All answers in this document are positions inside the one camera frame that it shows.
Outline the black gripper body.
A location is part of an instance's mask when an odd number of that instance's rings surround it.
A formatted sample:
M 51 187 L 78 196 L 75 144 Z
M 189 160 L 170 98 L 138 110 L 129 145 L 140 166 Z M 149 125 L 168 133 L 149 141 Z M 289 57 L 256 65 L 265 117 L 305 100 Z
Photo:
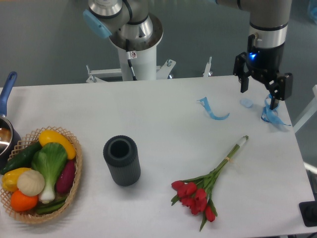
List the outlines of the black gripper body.
M 262 49 L 253 47 L 235 58 L 233 74 L 239 78 L 242 72 L 250 72 L 254 80 L 262 83 L 269 93 L 278 100 L 286 100 L 292 94 L 293 75 L 281 73 L 284 45 Z

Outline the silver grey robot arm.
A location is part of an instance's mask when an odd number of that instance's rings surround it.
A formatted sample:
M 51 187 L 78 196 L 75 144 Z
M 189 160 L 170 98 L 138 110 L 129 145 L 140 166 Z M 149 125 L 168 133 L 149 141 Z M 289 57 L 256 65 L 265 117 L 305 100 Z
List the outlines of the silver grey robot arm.
M 248 90 L 249 78 L 262 83 L 271 94 L 269 106 L 275 109 L 292 93 L 293 75 L 279 71 L 292 2 L 219 0 L 217 4 L 249 12 L 247 50 L 236 56 L 233 74 L 241 92 Z M 163 28 L 146 0 L 91 0 L 83 18 L 96 35 L 116 46 L 124 81 L 156 79 L 157 58 L 150 53 L 156 52 Z

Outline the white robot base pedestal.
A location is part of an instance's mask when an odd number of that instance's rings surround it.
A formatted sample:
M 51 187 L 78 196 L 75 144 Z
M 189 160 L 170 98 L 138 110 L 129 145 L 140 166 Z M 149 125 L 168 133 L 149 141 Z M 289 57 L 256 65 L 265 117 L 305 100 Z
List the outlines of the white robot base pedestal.
M 156 80 L 157 74 L 157 47 L 143 51 L 129 51 L 117 48 L 123 81 L 133 81 L 132 69 L 137 80 Z

